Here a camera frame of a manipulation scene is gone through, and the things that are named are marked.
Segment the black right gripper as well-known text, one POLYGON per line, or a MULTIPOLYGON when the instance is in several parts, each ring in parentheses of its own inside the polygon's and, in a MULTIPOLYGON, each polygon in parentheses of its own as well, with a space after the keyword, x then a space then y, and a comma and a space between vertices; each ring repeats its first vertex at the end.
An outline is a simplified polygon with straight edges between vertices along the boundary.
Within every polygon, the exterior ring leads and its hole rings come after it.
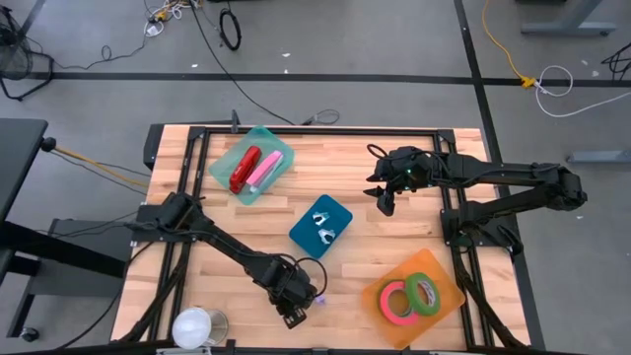
POLYGON ((364 193, 377 199, 378 209, 390 217, 394 212, 394 192, 415 192, 431 185, 433 158, 412 146, 390 151, 378 160, 377 169, 366 178, 368 182, 384 182, 386 189, 377 186, 364 193))

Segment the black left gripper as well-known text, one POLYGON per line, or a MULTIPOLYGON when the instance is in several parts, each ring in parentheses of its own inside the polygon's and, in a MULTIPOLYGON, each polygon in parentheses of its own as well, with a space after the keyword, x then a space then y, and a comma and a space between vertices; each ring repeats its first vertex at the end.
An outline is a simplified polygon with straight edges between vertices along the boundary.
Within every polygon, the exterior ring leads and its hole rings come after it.
POLYGON ((314 300, 316 287, 306 271, 282 258, 272 258, 263 274, 263 284, 289 329, 307 318, 305 309, 314 300))

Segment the pink tape roll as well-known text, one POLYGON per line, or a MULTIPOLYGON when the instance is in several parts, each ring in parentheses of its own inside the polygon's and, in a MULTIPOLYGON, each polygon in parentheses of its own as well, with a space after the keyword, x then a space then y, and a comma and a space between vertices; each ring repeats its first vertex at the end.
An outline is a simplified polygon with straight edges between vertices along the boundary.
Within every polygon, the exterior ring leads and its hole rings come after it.
POLYGON ((395 292, 405 292, 402 280, 391 280, 385 284, 379 294, 379 307, 384 317, 397 326, 409 326, 419 320, 419 315, 409 306, 402 314, 397 314, 389 305, 389 297, 395 292))

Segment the red stapler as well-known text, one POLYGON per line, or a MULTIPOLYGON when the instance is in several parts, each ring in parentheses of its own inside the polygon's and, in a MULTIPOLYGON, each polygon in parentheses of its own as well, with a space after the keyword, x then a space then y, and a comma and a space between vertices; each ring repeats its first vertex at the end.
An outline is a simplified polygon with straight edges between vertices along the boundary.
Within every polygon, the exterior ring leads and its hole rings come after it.
POLYGON ((239 194, 245 186, 248 177, 256 167, 261 157, 261 150, 257 146, 250 146, 238 162, 229 178, 229 190, 239 194))

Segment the teal plastic bin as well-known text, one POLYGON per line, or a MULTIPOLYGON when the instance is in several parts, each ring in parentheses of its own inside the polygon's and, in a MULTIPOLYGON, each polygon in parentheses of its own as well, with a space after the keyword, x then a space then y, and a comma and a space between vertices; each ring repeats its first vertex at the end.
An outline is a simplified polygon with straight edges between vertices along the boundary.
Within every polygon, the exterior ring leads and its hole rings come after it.
POLYGON ((290 230, 289 238, 295 242, 308 256, 316 259, 323 257, 333 244, 342 236, 344 230, 353 220, 352 213, 331 196, 320 196, 305 215, 290 230), (321 226, 313 220, 315 212, 327 212, 329 219, 321 226), (330 245, 324 245, 318 236, 319 229, 332 230, 336 238, 330 245))

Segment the translucent orange plastic bin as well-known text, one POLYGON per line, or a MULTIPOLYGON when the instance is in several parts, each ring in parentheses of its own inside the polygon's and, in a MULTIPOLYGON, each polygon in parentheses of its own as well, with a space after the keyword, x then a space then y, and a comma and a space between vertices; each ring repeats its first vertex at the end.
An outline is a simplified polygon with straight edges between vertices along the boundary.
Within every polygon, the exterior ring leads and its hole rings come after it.
POLYGON ((403 349, 413 340, 428 331, 441 320, 456 311, 465 301, 464 294, 440 262, 426 248, 423 248, 399 264, 386 275, 367 286, 362 292, 361 304, 378 333, 395 349, 403 349), (381 288, 389 280, 403 280, 413 273, 425 273, 435 283, 441 297, 440 310, 433 316, 421 316, 409 326, 390 323, 380 311, 378 296, 381 288))

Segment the translucent green plastic bin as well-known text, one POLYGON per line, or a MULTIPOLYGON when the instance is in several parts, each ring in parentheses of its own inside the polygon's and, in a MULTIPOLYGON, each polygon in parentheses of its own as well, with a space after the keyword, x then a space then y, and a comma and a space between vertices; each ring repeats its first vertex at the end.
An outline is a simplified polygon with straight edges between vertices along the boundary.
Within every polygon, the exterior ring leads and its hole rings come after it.
POLYGON ((261 157, 256 167, 275 150, 281 151, 284 157, 277 169, 261 185, 258 192, 249 192, 246 184, 239 194, 231 192, 244 205, 252 204, 275 180, 281 177, 292 166, 295 156, 294 150, 271 131, 263 126, 256 126, 209 168, 210 174, 226 189, 229 190, 230 175, 250 146, 257 146, 261 150, 261 157))

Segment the grey desk foot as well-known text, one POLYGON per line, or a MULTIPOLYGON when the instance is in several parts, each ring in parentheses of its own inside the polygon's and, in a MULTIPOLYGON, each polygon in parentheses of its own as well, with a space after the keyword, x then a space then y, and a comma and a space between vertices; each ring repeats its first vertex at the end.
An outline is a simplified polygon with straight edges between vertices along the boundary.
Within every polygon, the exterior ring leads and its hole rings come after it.
POLYGON ((631 149, 575 151, 566 161, 574 164, 631 164, 631 149))
POLYGON ((618 29, 614 23, 587 20, 601 1, 579 0, 572 10, 555 21, 523 23, 521 33, 539 36, 609 36, 618 29))

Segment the black desk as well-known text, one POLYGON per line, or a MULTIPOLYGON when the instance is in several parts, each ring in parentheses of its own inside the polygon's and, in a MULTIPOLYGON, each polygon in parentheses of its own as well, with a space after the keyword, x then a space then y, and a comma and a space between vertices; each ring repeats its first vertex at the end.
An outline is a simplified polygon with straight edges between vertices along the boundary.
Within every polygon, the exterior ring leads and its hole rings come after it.
POLYGON ((36 276, 44 258, 120 278, 124 261, 6 220, 47 126, 42 119, 0 118, 0 285, 9 272, 36 276))

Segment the black aluminium rig frame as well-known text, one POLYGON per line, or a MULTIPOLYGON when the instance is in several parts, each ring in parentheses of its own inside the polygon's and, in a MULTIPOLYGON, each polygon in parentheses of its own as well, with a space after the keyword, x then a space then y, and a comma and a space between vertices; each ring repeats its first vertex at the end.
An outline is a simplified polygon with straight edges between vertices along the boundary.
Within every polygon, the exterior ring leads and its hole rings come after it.
POLYGON ((326 303, 313 304, 305 321, 289 329, 266 293, 236 262, 198 243, 191 249, 182 294, 167 299, 152 335, 166 337, 174 306, 201 307, 227 315, 229 338, 241 349, 387 349, 388 343, 363 310, 363 290, 421 249, 428 249, 452 273, 454 254, 443 241, 440 224, 443 205, 464 199, 485 202, 495 192, 489 185, 462 192, 432 187, 400 196, 395 214, 388 218, 364 193, 376 162, 367 145, 387 150, 400 146, 455 150, 484 159, 480 132, 279 126, 275 133, 294 150, 294 162, 255 202, 244 205, 208 171, 238 136, 217 125, 206 137, 192 138, 185 125, 166 126, 146 200, 161 203, 180 188, 197 192, 206 214, 250 248, 303 258, 303 251, 289 238, 290 229, 320 196, 333 197, 352 212, 353 220, 319 262, 304 262, 326 303))

